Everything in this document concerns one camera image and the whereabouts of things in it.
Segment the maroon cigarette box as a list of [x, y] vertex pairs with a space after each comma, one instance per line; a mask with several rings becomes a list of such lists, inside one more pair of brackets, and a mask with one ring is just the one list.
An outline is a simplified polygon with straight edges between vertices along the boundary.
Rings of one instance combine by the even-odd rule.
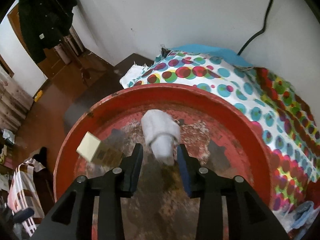
[[76, 152], [87, 162], [101, 166], [118, 166], [123, 158], [120, 150], [101, 141], [90, 132], [86, 132]]

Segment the white sock front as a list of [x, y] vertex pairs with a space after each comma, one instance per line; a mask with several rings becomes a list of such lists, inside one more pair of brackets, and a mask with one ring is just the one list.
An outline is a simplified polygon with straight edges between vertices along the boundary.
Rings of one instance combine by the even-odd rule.
[[159, 109], [148, 110], [141, 119], [145, 144], [159, 162], [174, 165], [174, 147], [180, 143], [180, 126], [169, 115]]

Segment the light blue sock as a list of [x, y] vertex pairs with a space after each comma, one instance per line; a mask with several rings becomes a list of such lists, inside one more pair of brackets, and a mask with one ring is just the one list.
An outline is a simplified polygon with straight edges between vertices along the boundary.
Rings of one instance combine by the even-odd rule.
[[292, 228], [298, 229], [303, 226], [306, 221], [308, 220], [309, 216], [314, 211], [314, 203], [313, 201], [306, 201], [300, 204], [294, 211], [293, 211], [293, 223]]

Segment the round red tray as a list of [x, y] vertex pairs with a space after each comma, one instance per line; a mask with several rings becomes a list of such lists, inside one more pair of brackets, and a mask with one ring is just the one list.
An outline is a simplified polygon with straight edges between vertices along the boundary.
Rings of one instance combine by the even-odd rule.
[[[123, 202], [130, 239], [191, 239], [195, 228], [172, 230], [195, 219], [198, 202], [183, 190], [177, 166], [177, 145], [218, 175], [243, 176], [265, 204], [271, 202], [268, 150], [259, 124], [219, 96], [186, 85], [155, 84], [123, 89], [107, 97], [88, 94], [66, 113], [71, 126], [54, 170], [54, 191], [60, 198], [80, 175], [103, 175], [131, 155], [135, 144], [144, 156], [138, 192]], [[170, 126], [180, 127], [180, 139]]]

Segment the dark side table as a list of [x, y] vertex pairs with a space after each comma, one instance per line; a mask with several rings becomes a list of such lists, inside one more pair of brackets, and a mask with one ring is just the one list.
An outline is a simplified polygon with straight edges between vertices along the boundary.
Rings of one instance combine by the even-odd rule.
[[78, 119], [89, 109], [102, 100], [103, 98], [122, 90], [120, 79], [127, 73], [132, 65], [151, 66], [153, 60], [143, 57], [142, 55], [133, 53], [123, 61], [116, 64], [112, 71], [105, 72], [97, 81], [95, 81], [64, 114], [64, 128], [65, 133], [68, 133]]

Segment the polka dot tablecloth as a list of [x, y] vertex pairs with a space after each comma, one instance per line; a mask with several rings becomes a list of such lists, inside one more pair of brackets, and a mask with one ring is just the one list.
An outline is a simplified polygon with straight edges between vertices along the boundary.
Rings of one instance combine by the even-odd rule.
[[[199, 44], [164, 49], [151, 66], [133, 65], [120, 80], [124, 88], [152, 83], [208, 91], [256, 124], [271, 151], [272, 211], [294, 239], [305, 236], [319, 214], [319, 126], [293, 85], [232, 50]], [[308, 200], [313, 213], [293, 229], [293, 211]]]

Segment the wooden door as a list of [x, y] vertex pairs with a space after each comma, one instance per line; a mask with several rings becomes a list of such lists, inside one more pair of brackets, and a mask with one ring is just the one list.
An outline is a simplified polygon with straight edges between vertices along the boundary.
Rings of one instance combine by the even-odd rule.
[[7, 17], [25, 51], [44, 75], [52, 80], [66, 65], [60, 55], [54, 48], [44, 48], [39, 37], [31, 39], [31, 35], [27, 34], [25, 27], [21, 28], [18, 5], [13, 6]]

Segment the black hanging jacket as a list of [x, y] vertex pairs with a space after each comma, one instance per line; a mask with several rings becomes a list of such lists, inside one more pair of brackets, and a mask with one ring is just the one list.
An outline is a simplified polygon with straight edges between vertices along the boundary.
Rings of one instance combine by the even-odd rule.
[[19, 0], [21, 28], [31, 39], [40, 38], [44, 48], [54, 48], [69, 35], [76, 0]]

